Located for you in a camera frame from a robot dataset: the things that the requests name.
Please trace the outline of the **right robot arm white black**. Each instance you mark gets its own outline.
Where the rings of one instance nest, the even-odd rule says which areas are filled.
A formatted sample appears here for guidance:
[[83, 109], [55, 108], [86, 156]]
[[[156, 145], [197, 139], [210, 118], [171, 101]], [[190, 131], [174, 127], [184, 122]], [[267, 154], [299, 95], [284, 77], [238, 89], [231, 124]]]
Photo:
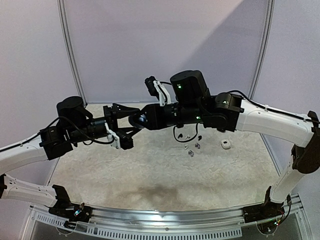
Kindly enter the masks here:
[[211, 95], [199, 70], [185, 70], [170, 78], [175, 102], [160, 81], [145, 80], [150, 95], [159, 102], [146, 105], [134, 122], [148, 130], [202, 124], [220, 132], [253, 132], [293, 144], [287, 170], [268, 188], [258, 213], [269, 218], [303, 176], [320, 167], [320, 121], [315, 112], [298, 114], [253, 102], [239, 90]]

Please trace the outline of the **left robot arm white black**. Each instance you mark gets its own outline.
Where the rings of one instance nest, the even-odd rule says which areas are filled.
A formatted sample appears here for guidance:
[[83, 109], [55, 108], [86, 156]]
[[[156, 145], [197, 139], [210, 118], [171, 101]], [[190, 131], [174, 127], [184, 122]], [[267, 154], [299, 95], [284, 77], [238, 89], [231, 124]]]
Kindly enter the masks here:
[[33, 136], [0, 150], [0, 197], [36, 203], [56, 209], [63, 217], [74, 213], [74, 205], [63, 186], [44, 186], [19, 180], [8, 173], [20, 167], [58, 159], [77, 147], [78, 143], [110, 145], [131, 149], [135, 127], [119, 127], [118, 120], [140, 110], [114, 103], [105, 106], [104, 116], [94, 118], [80, 96], [71, 96], [56, 105], [58, 117]]

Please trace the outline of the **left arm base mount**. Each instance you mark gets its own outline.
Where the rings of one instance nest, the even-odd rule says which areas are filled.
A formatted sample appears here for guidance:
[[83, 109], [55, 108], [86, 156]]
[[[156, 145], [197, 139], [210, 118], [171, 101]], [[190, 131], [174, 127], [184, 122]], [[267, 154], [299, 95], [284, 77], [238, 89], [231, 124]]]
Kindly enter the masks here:
[[49, 208], [52, 215], [68, 219], [64, 226], [71, 226], [72, 223], [88, 223], [92, 217], [93, 208], [85, 203], [72, 203], [70, 197], [63, 186], [53, 185], [55, 190], [55, 204]]

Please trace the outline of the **blue-grey earbud charging case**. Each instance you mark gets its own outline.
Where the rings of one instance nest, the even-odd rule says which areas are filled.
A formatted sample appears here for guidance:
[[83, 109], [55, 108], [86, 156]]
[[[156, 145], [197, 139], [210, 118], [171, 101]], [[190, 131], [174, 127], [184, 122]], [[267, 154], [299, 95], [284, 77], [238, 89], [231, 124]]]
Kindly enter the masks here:
[[130, 115], [128, 122], [137, 129], [144, 129], [148, 126], [148, 119], [144, 112]]

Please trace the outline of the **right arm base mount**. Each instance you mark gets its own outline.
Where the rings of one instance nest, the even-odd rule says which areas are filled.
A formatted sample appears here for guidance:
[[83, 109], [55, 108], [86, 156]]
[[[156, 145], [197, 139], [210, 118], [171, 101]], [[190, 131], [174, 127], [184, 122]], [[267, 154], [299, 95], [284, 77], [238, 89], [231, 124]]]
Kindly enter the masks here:
[[291, 212], [291, 195], [288, 194], [286, 196], [287, 206], [289, 207], [286, 214], [283, 202], [275, 203], [271, 201], [271, 188], [272, 187], [270, 186], [267, 189], [263, 203], [242, 208], [243, 218], [246, 224], [270, 219], [269, 221], [264, 221], [256, 225], [257, 229], [263, 234], [266, 234], [269, 230], [275, 230], [288, 218]]

